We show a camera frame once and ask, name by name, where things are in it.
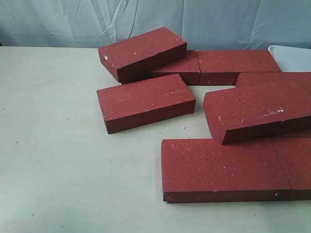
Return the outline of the red brick second row right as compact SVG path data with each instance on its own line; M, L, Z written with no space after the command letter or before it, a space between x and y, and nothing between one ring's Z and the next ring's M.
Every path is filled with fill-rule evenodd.
M311 93L310 72L250 72L241 73L236 80L236 87L253 86L263 83L289 81L300 85L309 94Z

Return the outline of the red brick back row left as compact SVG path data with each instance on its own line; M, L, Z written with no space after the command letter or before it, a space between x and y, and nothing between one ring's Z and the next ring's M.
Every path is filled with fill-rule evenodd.
M168 65L149 71L147 77L154 78L170 74L179 74L186 85L198 85L200 81L200 67L195 50L187 50L186 56Z

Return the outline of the red brick back row right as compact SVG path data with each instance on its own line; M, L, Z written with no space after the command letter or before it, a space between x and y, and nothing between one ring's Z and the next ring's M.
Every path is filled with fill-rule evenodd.
M241 73L281 72L268 50L198 50L199 85L235 85Z

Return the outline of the pale blue backdrop cloth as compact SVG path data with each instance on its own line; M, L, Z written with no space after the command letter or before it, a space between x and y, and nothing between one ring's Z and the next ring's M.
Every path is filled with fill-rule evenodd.
M4 46L98 48L166 27L193 50L310 48L308 0L3 0Z

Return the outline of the large red brick front left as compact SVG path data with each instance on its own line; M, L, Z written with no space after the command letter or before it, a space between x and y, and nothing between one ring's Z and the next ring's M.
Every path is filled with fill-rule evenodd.
M284 200L291 192L269 139L165 139L161 169L168 203Z

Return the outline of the white plastic tray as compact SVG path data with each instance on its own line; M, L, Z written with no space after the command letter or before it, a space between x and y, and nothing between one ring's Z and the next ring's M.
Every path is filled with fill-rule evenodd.
M310 72L311 50L271 45L268 51L283 72Z

